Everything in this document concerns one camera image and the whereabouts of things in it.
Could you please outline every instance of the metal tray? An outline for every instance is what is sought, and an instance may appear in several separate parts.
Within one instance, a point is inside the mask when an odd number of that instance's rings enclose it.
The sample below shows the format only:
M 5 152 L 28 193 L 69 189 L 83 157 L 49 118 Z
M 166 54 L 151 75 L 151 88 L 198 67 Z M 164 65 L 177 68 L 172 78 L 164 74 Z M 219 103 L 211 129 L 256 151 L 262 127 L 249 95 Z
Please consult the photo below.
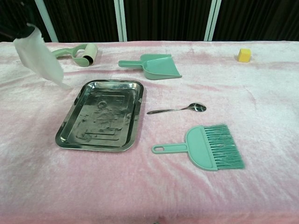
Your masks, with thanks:
M 135 81 L 86 83 L 60 126 L 55 140 L 67 149 L 122 152 L 137 132 L 143 86 Z

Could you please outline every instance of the green dustpan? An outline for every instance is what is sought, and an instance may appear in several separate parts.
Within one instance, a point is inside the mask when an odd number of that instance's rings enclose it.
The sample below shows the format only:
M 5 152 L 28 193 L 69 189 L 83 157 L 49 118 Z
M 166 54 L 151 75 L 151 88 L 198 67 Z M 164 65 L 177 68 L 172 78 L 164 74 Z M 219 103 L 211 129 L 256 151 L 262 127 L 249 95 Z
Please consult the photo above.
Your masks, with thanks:
M 226 125 L 191 128 L 184 143 L 155 145 L 155 154 L 188 153 L 190 160 L 207 171 L 242 169 L 244 163 Z
M 140 61 L 119 61 L 124 68 L 139 68 L 144 70 L 147 79 L 159 80 L 167 78 L 181 78 L 171 55 L 144 54 Z

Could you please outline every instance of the metal spoon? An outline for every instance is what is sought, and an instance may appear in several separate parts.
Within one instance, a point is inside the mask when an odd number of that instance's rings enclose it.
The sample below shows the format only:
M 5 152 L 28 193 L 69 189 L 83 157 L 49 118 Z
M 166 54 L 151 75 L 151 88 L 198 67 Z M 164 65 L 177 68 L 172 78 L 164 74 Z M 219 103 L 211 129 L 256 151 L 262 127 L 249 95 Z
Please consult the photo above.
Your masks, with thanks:
M 206 111 L 205 106 L 203 106 L 201 104 L 193 103 L 193 104 L 190 104 L 189 106 L 182 108 L 182 109 L 156 110 L 156 111 L 147 112 L 147 114 L 163 113 L 163 112 L 169 112 L 169 111 L 181 111 L 181 110 L 186 110 L 186 109 L 197 111 L 197 112 Z

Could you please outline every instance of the black curtain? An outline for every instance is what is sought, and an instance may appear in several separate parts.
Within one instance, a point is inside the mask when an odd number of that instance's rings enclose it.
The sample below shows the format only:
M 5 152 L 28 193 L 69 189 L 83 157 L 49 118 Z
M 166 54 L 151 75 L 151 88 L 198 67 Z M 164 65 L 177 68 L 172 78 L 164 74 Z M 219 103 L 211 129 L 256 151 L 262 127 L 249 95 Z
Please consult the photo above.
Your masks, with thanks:
M 128 41 L 203 41 L 211 0 L 124 0 Z
M 213 41 L 299 41 L 298 0 L 222 0 Z
M 36 22 L 35 25 L 40 29 L 45 42 L 51 42 L 35 1 L 26 0 L 25 2 L 30 5 Z M 2 25 L 20 31 L 26 27 L 27 21 L 28 18 L 20 0 L 0 0 L 0 23 Z M 0 41 L 12 42 L 13 39 L 0 34 Z
M 59 42 L 117 42 L 113 0 L 44 0 Z

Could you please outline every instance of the yellow cube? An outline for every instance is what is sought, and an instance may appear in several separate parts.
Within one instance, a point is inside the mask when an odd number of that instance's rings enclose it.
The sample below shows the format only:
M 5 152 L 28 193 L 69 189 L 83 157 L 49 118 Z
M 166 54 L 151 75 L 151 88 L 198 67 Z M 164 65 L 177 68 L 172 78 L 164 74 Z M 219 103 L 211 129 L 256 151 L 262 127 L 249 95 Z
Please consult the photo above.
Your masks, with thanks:
M 250 49 L 241 48 L 240 52 L 239 52 L 239 55 L 238 55 L 238 61 L 239 62 L 249 62 L 250 61 L 250 56 L 251 56 Z

